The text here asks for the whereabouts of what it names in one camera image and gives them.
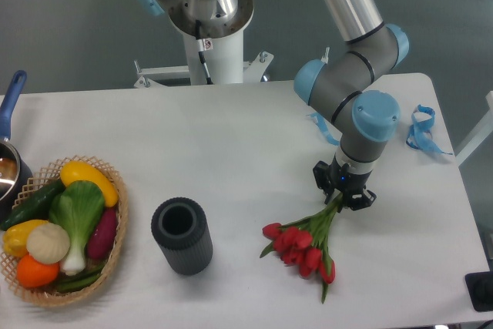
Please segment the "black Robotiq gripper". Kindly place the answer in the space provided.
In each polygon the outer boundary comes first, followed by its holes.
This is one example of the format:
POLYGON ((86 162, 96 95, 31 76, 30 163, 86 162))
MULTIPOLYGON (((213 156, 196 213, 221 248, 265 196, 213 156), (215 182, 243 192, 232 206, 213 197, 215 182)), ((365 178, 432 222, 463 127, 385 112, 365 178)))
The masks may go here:
POLYGON ((377 199, 377 194, 366 187, 371 173, 356 174, 348 163, 342 166, 337 161, 333 161, 331 165, 319 161, 313 168, 313 174, 317 188, 325 195, 325 204, 330 202, 335 189, 342 193, 338 213, 344 208, 352 211, 368 208, 377 199))

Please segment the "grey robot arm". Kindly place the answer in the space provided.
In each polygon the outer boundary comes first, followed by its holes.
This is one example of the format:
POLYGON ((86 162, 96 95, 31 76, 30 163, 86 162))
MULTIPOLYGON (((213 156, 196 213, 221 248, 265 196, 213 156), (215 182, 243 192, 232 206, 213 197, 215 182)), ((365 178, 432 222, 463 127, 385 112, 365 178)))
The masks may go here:
POLYGON ((319 59, 297 73, 296 94, 341 134, 331 163, 314 167, 326 197, 339 191, 343 206, 368 208, 376 196, 366 183, 400 119, 397 100, 369 87, 409 51, 407 35, 387 24, 374 0, 324 0, 348 50, 333 64, 319 59))

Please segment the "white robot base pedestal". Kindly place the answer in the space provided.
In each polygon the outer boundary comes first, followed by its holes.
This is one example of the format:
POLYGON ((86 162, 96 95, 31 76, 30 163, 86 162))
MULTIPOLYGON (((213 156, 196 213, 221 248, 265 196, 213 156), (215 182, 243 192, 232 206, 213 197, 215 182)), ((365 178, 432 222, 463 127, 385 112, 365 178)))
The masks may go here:
POLYGON ((185 67, 146 69, 141 80, 188 76, 192 85, 225 85, 266 81, 273 55, 262 51, 251 62, 243 58, 243 33, 250 24, 253 0, 138 0, 151 15, 167 15, 182 35, 185 67))

